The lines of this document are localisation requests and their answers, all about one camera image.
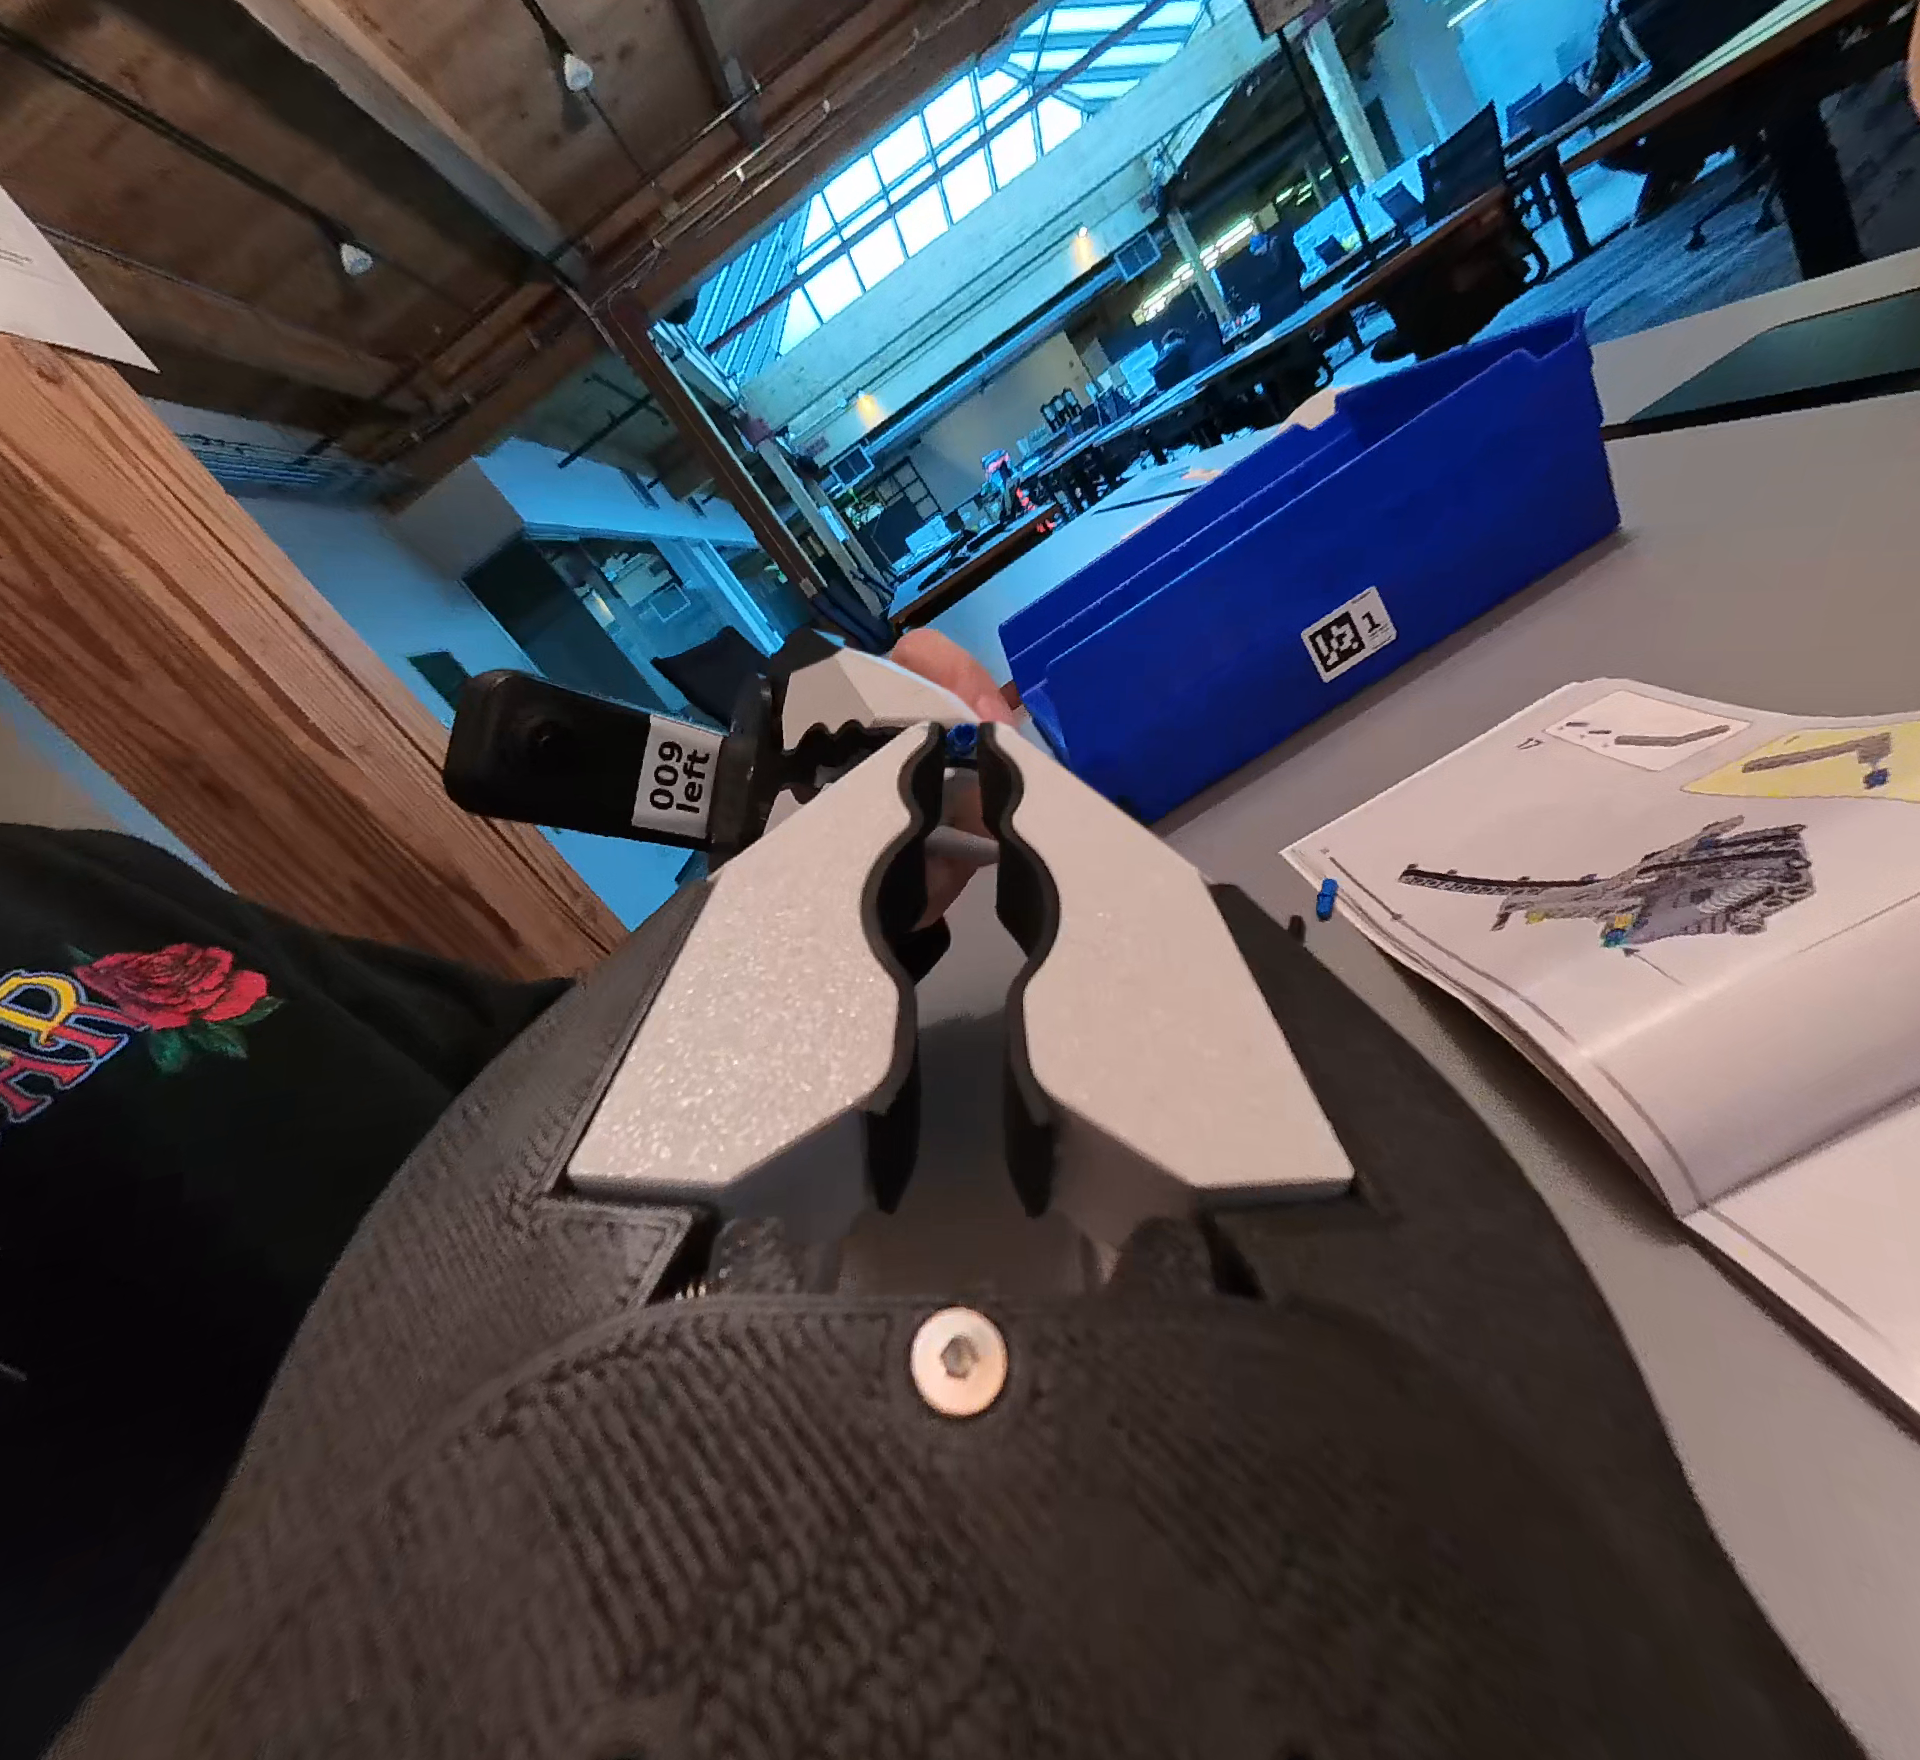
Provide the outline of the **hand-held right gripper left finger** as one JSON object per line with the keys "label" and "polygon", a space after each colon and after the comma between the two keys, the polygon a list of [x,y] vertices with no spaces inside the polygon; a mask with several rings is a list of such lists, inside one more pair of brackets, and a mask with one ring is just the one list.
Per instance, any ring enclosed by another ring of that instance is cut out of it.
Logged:
{"label": "hand-held right gripper left finger", "polygon": [[947,730],[915,722],[706,888],[572,1147],[583,1198],[780,1220],[891,1214],[919,1147],[915,988]]}

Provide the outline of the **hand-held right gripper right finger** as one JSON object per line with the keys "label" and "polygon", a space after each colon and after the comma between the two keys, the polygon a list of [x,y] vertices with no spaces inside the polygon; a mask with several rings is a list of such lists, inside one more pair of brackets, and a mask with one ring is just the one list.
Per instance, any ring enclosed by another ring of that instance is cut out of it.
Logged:
{"label": "hand-held right gripper right finger", "polygon": [[1116,1253],[1153,1220],[1345,1198],[1355,1167],[1205,876],[1020,731],[980,736],[1021,1205]]}

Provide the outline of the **lego instruction booklet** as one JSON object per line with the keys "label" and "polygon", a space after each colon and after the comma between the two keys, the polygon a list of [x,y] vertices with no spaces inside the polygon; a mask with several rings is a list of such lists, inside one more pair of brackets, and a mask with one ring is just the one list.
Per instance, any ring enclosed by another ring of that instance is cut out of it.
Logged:
{"label": "lego instruction booklet", "polygon": [[1916,1422],[1916,714],[1571,681],[1284,859]]}

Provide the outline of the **person's left hand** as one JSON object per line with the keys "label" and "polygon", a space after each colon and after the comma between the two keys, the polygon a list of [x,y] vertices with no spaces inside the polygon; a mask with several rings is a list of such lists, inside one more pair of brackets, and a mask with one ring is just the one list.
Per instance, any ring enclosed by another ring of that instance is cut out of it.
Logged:
{"label": "person's left hand", "polygon": [[885,658],[900,670],[943,687],[984,723],[1016,725],[1018,707],[1003,698],[994,673],[947,633],[918,625],[905,629]]}

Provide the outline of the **blue plastic bin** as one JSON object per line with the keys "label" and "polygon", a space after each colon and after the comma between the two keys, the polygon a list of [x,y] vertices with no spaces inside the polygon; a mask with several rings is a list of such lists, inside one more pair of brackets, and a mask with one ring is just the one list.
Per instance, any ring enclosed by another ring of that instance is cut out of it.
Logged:
{"label": "blue plastic bin", "polygon": [[1151,823],[1619,526],[1576,310],[1333,397],[1000,624],[1061,763]]}

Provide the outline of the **black rose print sweatshirt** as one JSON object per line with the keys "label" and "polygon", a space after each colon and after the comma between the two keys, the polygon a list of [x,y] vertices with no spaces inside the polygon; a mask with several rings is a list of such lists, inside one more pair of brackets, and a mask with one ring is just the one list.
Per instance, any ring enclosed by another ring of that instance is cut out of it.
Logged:
{"label": "black rose print sweatshirt", "polygon": [[119,1656],[374,1200],[568,988],[3,823],[3,1756]]}

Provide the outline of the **printed instruction sheet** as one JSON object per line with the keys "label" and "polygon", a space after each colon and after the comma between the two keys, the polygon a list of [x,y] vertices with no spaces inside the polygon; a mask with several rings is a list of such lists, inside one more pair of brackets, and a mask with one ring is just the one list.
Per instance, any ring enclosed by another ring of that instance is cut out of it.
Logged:
{"label": "printed instruction sheet", "polygon": [[1,336],[156,372],[156,364],[1,190]]}

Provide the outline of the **black office chair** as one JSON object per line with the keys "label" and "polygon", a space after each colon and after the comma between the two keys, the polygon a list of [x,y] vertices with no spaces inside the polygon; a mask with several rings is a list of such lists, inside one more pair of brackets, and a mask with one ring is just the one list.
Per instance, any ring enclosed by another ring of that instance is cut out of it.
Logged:
{"label": "black office chair", "polygon": [[1451,136],[1428,148],[1417,160],[1417,177],[1428,232],[1489,196],[1506,214],[1514,214],[1500,107],[1487,102]]}

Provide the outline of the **dark flat panel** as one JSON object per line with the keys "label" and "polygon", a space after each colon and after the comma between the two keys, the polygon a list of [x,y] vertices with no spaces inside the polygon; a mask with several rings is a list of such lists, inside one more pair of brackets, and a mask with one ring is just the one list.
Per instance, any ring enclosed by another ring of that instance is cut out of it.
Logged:
{"label": "dark flat panel", "polygon": [[1617,424],[1607,439],[1760,420],[1917,389],[1917,290],[1757,332]]}

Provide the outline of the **long wooden desk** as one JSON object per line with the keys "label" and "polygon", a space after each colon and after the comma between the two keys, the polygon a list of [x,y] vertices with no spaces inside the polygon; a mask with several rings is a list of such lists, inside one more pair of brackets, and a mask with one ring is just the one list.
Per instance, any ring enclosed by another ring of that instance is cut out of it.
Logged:
{"label": "long wooden desk", "polygon": [[1593,252],[1571,191],[1571,171],[1641,149],[1668,131],[1730,145],[1757,136],[1771,210],[1785,223],[1799,278],[1813,280],[1863,259],[1854,204],[1835,149],[1812,115],[1835,93],[1904,56],[1916,0],[1776,0],[1721,43],[1675,68],[1641,62],[1545,131],[1506,149],[1510,187],[1542,187],[1571,259]]}

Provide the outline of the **wooden post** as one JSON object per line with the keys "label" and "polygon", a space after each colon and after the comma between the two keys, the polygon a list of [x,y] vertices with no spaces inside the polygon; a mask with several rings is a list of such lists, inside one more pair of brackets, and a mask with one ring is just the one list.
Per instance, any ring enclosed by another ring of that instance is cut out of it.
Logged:
{"label": "wooden post", "polygon": [[624,942],[118,369],[3,336],[1,491],[3,677],[234,889],[515,979]]}

